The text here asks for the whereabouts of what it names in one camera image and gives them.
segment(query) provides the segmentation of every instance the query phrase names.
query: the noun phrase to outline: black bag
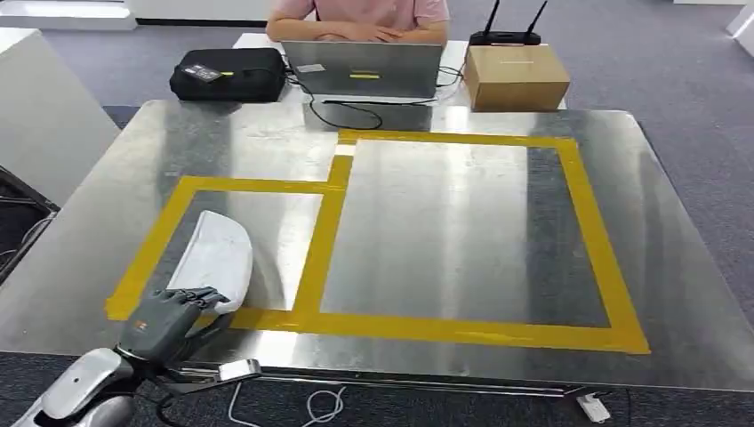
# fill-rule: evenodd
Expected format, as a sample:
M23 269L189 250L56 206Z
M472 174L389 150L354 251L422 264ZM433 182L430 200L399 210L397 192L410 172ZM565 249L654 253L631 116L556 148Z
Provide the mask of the black bag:
M223 73L205 82L183 68L202 65ZM175 67L170 88L183 101L275 102L285 84L285 63L276 49L191 51Z

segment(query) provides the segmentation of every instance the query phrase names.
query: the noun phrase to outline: sticker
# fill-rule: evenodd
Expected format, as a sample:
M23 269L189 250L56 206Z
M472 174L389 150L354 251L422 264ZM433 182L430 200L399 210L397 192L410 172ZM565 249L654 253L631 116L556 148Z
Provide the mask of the sticker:
M380 78L380 76L377 76L376 74L351 74L351 78L367 78L367 79L375 79Z
M300 73L313 73L315 71L325 71L325 67L322 64L300 65L296 67Z
M210 83L222 77L222 73L201 64L181 68L181 71L203 82Z

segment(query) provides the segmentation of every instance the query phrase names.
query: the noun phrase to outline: cardboard box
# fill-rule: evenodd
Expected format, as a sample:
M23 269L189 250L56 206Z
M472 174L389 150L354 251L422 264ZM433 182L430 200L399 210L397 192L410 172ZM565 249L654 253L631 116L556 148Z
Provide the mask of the cardboard box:
M553 111L571 83L545 44L470 46L464 78L474 111Z

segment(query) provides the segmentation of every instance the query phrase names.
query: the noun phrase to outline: person's hand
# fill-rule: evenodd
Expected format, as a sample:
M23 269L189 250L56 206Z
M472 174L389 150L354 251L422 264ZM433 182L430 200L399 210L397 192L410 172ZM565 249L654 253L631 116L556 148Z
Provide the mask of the person's hand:
M403 36L403 32L393 28L380 27L372 24L340 22L338 35L353 42L392 43Z
M342 42L343 40L348 40L344 36L338 36L337 34L325 34L323 36L317 37L317 40L320 42Z

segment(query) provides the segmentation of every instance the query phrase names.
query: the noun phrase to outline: laptop lid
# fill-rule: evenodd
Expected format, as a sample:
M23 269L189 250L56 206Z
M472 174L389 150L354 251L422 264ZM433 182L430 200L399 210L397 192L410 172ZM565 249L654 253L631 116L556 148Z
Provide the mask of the laptop lid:
M283 42L293 72L314 94L432 98L440 44Z

